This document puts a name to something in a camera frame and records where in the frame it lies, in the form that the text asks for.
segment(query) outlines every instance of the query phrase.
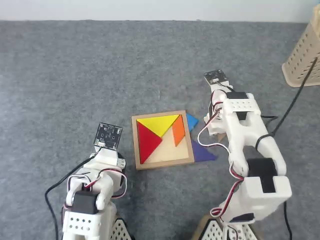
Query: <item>white robotic arm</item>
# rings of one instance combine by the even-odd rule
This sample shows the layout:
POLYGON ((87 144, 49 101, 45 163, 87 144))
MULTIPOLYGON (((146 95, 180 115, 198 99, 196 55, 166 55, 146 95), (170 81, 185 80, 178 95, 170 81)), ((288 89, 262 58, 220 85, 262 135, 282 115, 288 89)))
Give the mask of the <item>white robotic arm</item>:
MULTIPOLYGON (((67 180, 63 240, 109 240, 118 230, 114 226, 117 209, 111 199, 126 193, 127 177, 123 174, 126 161, 108 146, 112 142, 116 143, 115 148, 118 146, 121 131, 115 130, 117 126, 100 123, 98 141, 94 143, 96 152, 91 155, 94 158, 67 180)), ((117 234, 130 240, 125 225, 117 224, 121 225, 117 234)))
POLYGON ((221 70, 206 73, 205 77, 212 93, 204 121, 210 135, 226 133, 230 170, 239 176, 227 199, 211 214, 219 217, 224 226, 239 229, 264 219, 291 197, 286 163, 274 138, 261 138, 268 131, 254 96, 235 92, 221 70), (262 157, 246 159, 244 146, 257 147, 262 157))

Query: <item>beige plastic basket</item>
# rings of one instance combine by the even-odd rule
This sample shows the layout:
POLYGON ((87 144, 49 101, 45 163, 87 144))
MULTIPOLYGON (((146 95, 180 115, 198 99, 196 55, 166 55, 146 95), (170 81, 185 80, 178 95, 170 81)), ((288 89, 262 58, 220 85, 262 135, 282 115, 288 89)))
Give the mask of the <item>beige plastic basket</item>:
MULTIPOLYGON (((320 38, 317 14, 320 5, 314 8, 313 18, 293 49, 288 60, 282 65, 286 82, 291 87, 300 87, 315 57, 320 58, 320 38)), ((320 59, 316 62, 305 86, 320 85, 320 59)))

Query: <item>blue triangle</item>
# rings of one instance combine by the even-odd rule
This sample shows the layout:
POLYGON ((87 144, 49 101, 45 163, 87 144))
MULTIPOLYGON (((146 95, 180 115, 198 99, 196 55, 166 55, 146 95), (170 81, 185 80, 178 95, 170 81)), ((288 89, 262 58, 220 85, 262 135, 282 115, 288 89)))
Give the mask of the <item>blue triangle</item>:
POLYGON ((214 161, 217 156, 209 152, 204 146, 191 139, 194 162, 214 161))
POLYGON ((191 132, 192 129, 194 129, 194 127, 199 122, 198 119, 196 119, 194 116, 190 115, 189 113, 186 114, 186 120, 188 122, 189 132, 191 132))

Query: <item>circuit board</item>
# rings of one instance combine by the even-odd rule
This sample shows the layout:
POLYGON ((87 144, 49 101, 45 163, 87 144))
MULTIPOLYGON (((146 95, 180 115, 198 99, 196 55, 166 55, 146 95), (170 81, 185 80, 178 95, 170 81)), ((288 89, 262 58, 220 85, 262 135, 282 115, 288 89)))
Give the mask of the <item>circuit board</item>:
POLYGON ((120 126, 100 122, 96 131, 94 146, 117 150, 123 128, 120 126))
POLYGON ((204 74, 204 78, 209 85, 216 84, 217 82, 222 83, 229 80, 221 69, 206 72, 204 74))

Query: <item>tangram puzzle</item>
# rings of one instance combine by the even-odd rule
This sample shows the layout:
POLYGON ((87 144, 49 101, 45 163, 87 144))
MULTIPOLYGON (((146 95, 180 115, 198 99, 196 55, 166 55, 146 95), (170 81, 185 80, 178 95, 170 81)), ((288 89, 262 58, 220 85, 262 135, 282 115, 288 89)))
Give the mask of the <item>tangram puzzle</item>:
POLYGON ((194 163, 186 111, 132 117, 138 170, 194 163))

